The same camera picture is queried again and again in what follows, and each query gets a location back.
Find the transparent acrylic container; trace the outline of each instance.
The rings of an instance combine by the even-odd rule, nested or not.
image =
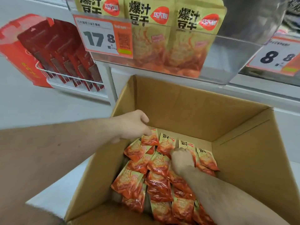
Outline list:
[[[78,12],[74,0],[67,0],[69,9],[73,15],[108,19],[111,20],[112,24],[120,21],[132,23],[133,59],[91,52],[94,60],[193,78],[221,85],[226,85],[263,45],[272,38],[282,21],[284,6],[286,5],[286,0],[279,0],[278,2],[277,6],[274,7],[276,11],[270,13],[271,15],[264,12],[265,19],[260,19],[260,21],[264,23],[251,21],[249,22],[251,24],[246,27],[240,24],[242,25],[241,31],[239,31],[238,28],[232,28],[233,34],[230,34],[228,30],[221,26],[219,33],[215,35],[178,29],[177,25],[168,27],[158,24],[141,23],[125,18]],[[168,32],[166,33],[168,35],[165,36],[165,43],[162,47],[158,48],[153,41],[145,45],[145,43],[141,43],[137,40],[135,36],[136,28],[142,28],[142,24],[145,24],[145,27],[148,28],[153,27],[160,31]],[[223,24],[228,24],[226,17]],[[95,32],[101,32],[101,28],[96,28],[95,30]],[[178,40],[176,36],[179,33],[181,34],[180,38],[185,38],[184,45],[178,45],[179,43],[176,42],[176,40]],[[190,44],[190,46],[187,45],[189,43],[189,37],[193,37],[193,45]]]

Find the large yellow snack bag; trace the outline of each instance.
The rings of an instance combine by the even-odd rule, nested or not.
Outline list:
[[[74,0],[82,13],[124,17],[124,0]]]
[[[223,2],[210,1],[176,0],[174,27],[165,61],[171,73],[195,78],[200,75],[227,12],[226,7],[213,4]]]
[[[125,17],[132,20],[133,65],[160,71],[163,67],[174,0],[125,0]]]

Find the price label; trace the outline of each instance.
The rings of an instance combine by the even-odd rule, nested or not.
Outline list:
[[[294,76],[300,70],[300,41],[273,37],[247,66]]]
[[[73,15],[87,51],[133,58],[131,23]]]

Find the person's left hand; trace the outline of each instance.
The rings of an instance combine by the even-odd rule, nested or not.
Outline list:
[[[117,143],[120,139],[138,138],[142,135],[151,136],[151,129],[145,124],[148,122],[147,115],[141,110],[113,117],[112,125],[117,127],[117,137],[112,139],[112,143]]]

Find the red logo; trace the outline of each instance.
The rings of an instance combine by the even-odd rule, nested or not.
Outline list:
[[[159,24],[166,24],[169,18],[169,8],[165,6],[158,7],[151,14],[151,18]]]
[[[120,14],[120,7],[118,0],[106,0],[103,7],[104,11],[112,16],[118,16]]]
[[[205,16],[199,24],[208,31],[214,30],[216,25],[219,22],[219,15],[218,14],[209,14]]]

